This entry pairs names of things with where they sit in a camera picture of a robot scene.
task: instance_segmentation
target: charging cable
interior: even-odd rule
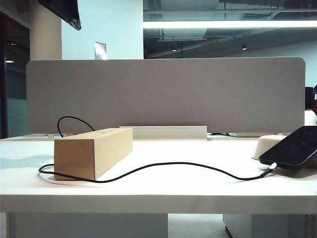
[[[62,136],[62,133],[60,132],[60,129],[59,129],[59,123],[60,121],[63,119],[63,118],[73,118],[73,119],[77,119],[77,120],[80,120],[82,121],[83,123],[85,123],[86,125],[88,125],[92,130],[94,130],[87,122],[85,122],[84,120],[82,119],[79,119],[77,117],[73,117],[73,116],[64,116],[64,117],[61,117],[58,122],[57,122],[57,128],[58,128],[58,132],[60,134],[61,137]],[[79,181],[87,181],[87,182],[95,182],[95,183],[107,183],[107,182],[113,182],[113,181],[116,181],[118,179],[121,179],[127,175],[130,175],[132,173],[135,173],[139,170],[143,170],[143,169],[146,169],[146,168],[149,168],[149,167],[154,167],[154,166],[163,166],[163,165],[192,165],[192,166],[198,166],[198,167],[203,167],[203,168],[207,168],[207,169],[211,169],[211,170],[215,170],[215,171],[218,171],[218,172],[221,172],[223,174],[226,174],[230,177],[233,177],[235,179],[238,179],[238,180],[243,180],[243,181],[249,181],[249,180],[255,180],[255,179],[261,179],[263,177],[265,177],[266,175],[268,175],[269,173],[272,173],[273,170],[277,167],[277,163],[273,163],[271,164],[262,174],[260,174],[259,176],[256,176],[256,177],[250,177],[250,178],[240,178],[240,177],[237,177],[235,175],[232,175],[224,170],[221,170],[221,169],[217,169],[215,167],[211,167],[211,166],[208,166],[208,165],[202,165],[202,164],[197,164],[197,163],[191,163],[191,162],[165,162],[165,163],[155,163],[155,164],[149,164],[149,165],[145,165],[145,166],[142,166],[142,167],[139,167],[137,169],[134,169],[134,170],[131,170],[123,175],[120,175],[116,178],[112,178],[112,179],[108,179],[108,180],[95,180],[95,179],[90,179],[90,178],[83,178],[83,177],[78,177],[78,176],[73,176],[73,175],[68,175],[68,174],[63,174],[63,173],[59,173],[59,172],[54,172],[54,171],[46,171],[46,169],[48,167],[52,167],[54,166],[54,164],[47,164],[47,165],[43,165],[42,167],[39,168],[39,172],[40,173],[43,173],[43,174],[50,174],[50,175],[58,175],[58,176],[63,176],[63,177],[66,177],[66,178],[69,178],[69,179],[75,179],[75,180],[79,180]]]

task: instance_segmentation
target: smartphone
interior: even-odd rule
[[[317,157],[317,126],[303,126],[259,156],[262,164],[299,170]]]

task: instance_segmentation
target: white desk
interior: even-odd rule
[[[133,152],[100,179],[166,161],[202,163],[236,176],[253,177],[267,167],[251,159],[256,144],[256,140],[239,139],[135,141]],[[0,148],[1,212],[10,214],[317,213],[314,170],[297,174],[277,170],[263,179],[238,181],[204,168],[171,165],[94,184],[38,175],[41,165],[53,162],[52,141],[2,140]]]

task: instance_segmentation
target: desk divider panel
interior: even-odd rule
[[[208,132],[292,132],[304,124],[301,58],[44,60],[27,65],[32,132],[61,116],[95,129],[207,125]],[[64,132],[84,132],[68,119]]]

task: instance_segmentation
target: fluorescent light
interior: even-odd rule
[[[286,28],[317,27],[317,21],[144,21],[143,28]]]

